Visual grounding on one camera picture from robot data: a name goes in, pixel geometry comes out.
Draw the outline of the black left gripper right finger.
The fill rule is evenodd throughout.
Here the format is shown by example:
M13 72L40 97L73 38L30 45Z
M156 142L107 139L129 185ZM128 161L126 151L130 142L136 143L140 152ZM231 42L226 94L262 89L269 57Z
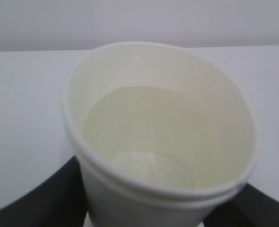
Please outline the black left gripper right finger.
M251 185L218 206L204 220L206 227L279 227L279 202Z

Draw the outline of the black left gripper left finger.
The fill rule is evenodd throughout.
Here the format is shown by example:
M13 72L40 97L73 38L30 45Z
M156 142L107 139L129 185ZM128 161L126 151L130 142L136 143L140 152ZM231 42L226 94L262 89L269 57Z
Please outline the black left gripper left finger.
M0 210L0 227L82 227L87 213L80 166L71 158L60 170Z

